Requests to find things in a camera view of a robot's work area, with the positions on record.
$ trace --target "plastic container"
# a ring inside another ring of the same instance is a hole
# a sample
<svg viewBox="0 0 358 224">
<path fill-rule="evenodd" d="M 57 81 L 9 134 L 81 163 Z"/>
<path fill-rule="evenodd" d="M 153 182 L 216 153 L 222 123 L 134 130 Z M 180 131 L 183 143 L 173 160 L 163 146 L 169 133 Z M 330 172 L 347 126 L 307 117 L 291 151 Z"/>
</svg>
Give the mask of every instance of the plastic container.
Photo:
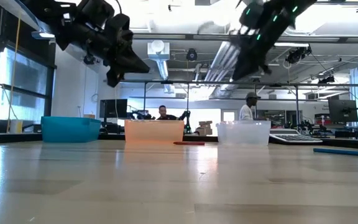
<svg viewBox="0 0 358 224">
<path fill-rule="evenodd" d="M 100 120 L 45 116 L 41 118 L 44 142 L 90 142 L 99 137 Z"/>
<path fill-rule="evenodd" d="M 228 121 L 216 124 L 220 144 L 267 146 L 271 121 Z"/>
<path fill-rule="evenodd" d="M 125 141 L 174 143 L 183 140 L 183 121 L 125 120 Z"/>
</svg>

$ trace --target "blue strip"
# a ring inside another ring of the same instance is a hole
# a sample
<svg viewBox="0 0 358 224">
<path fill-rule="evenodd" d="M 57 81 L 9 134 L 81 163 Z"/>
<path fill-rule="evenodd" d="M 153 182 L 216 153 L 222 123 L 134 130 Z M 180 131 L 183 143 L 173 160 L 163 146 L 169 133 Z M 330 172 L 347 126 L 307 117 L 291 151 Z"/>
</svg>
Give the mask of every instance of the blue strip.
<svg viewBox="0 0 358 224">
<path fill-rule="evenodd" d="M 317 149 L 317 148 L 314 148 L 313 152 L 358 156 L 358 151 L 338 150 L 338 149 Z"/>
</svg>

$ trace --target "man with cap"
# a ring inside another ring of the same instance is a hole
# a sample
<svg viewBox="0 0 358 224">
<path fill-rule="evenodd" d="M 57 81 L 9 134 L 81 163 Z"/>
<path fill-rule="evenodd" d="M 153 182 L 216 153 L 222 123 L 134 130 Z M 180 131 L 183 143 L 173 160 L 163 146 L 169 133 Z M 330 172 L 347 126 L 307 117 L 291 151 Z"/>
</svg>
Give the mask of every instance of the man with cap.
<svg viewBox="0 0 358 224">
<path fill-rule="evenodd" d="M 252 116 L 252 106 L 256 106 L 256 103 L 258 102 L 258 99 L 260 99 L 259 96 L 256 95 L 254 92 L 249 92 L 246 96 L 247 103 L 242 106 L 240 110 L 240 121 L 253 121 L 254 118 Z"/>
</svg>

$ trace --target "monitor screen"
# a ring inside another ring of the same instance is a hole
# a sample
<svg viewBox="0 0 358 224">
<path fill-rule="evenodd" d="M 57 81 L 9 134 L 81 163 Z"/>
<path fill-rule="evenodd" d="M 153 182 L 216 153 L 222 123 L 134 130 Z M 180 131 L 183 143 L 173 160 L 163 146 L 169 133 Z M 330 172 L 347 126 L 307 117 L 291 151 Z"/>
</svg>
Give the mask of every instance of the monitor screen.
<svg viewBox="0 0 358 224">
<path fill-rule="evenodd" d="M 99 117 L 104 118 L 104 112 L 106 109 L 106 118 L 127 118 L 127 99 L 117 100 L 101 100 L 100 101 Z"/>
<path fill-rule="evenodd" d="M 328 100 L 331 122 L 358 122 L 355 100 Z"/>
</svg>

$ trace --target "desk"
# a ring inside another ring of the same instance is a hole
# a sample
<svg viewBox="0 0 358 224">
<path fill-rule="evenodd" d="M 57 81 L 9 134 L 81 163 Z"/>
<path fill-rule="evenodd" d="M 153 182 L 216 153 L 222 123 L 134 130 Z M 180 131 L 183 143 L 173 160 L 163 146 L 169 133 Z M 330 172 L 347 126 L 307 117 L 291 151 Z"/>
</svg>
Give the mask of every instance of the desk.
<svg viewBox="0 0 358 224">
<path fill-rule="evenodd" d="M 3 144 L 0 223 L 358 223 L 358 157 L 312 148 Z"/>
</svg>

